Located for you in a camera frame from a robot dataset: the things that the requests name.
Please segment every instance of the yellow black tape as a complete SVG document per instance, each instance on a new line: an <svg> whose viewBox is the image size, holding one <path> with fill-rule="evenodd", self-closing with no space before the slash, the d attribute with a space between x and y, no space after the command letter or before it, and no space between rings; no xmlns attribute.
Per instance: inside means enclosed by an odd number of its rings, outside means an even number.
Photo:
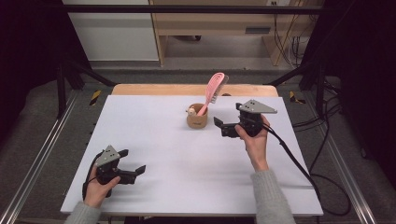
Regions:
<svg viewBox="0 0 396 224"><path fill-rule="evenodd" d="M305 100L297 100L293 91L290 92L290 101L294 103L305 104Z"/></svg>
<svg viewBox="0 0 396 224"><path fill-rule="evenodd" d="M91 101L90 101L90 105L95 105L96 104L96 101L98 100L100 93L101 93L101 91L95 91L93 93L93 96L92 96Z"/></svg>

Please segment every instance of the white tabletop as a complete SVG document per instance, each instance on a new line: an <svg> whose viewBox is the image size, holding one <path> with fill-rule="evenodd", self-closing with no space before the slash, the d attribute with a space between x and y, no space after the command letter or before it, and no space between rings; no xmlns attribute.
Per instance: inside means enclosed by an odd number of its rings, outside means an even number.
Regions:
<svg viewBox="0 0 396 224"><path fill-rule="evenodd" d="M71 213L82 200L81 188L93 158L108 145L129 149L119 168L134 171L147 165L134 185L117 185L105 199L103 212L113 216L254 216L250 175L254 172L239 138L222 137L213 117L239 121L235 103L251 97L220 96L209 105L208 124L194 130L186 109L204 103L204 96L110 95L64 200L61 211ZM306 169L301 150L280 97L255 97L275 108L265 115ZM323 215L311 184L277 139L268 138L267 158L295 216Z"/></svg>

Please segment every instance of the pink comb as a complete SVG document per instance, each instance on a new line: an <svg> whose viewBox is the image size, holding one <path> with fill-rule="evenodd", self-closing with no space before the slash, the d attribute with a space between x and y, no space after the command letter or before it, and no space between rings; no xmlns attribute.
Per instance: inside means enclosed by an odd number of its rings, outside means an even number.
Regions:
<svg viewBox="0 0 396 224"><path fill-rule="evenodd" d="M205 113L209 103L214 104L216 102L221 88L225 83L227 83L227 81L228 77L224 75L224 73L216 73L212 78L210 78L206 87L206 103L199 110L197 116L202 116Z"/></svg>

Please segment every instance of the gray sleeve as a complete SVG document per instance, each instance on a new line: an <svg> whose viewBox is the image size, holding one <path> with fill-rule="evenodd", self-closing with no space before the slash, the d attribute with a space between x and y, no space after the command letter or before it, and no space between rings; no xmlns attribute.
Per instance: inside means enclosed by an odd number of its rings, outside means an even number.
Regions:
<svg viewBox="0 0 396 224"><path fill-rule="evenodd" d="M85 223L95 224L99 220L101 210L94 207L89 207L83 202L76 205L73 212L67 218L64 224Z"/></svg>
<svg viewBox="0 0 396 224"><path fill-rule="evenodd" d="M295 223L288 201L277 183L273 171L251 175L257 207L257 223Z"/></svg>

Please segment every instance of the person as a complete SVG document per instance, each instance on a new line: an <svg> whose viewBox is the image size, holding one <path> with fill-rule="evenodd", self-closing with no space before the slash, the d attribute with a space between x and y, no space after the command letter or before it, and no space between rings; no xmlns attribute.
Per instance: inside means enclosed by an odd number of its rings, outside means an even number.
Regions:
<svg viewBox="0 0 396 224"><path fill-rule="evenodd" d="M270 126L264 115L262 121ZM235 130L245 141L247 154L255 170L251 179L256 199L257 223L295 223L286 197L277 184L274 172L268 166L266 158L268 132L262 129L256 136L250 137L240 125L235 125Z"/></svg>
<svg viewBox="0 0 396 224"><path fill-rule="evenodd" d="M262 115L262 121L269 126L267 118ZM262 129L256 136L250 137L240 126L235 126L240 138L245 141L245 147L255 173L251 175L254 196L256 199L258 224L295 223L285 195L277 184L276 176L270 170L266 158L268 132ZM120 181L117 176L106 185L101 185L96 179L96 167L93 166L83 203L78 203L65 224L96 223L101 214L100 206L109 190Z"/></svg>
<svg viewBox="0 0 396 224"><path fill-rule="evenodd" d="M101 214L100 207L109 190L113 189L119 182L120 177L114 177L110 182L101 185L96 177L96 166L92 167L90 183L84 202L79 202L73 212L67 217L65 224L75 223L97 223Z"/></svg>

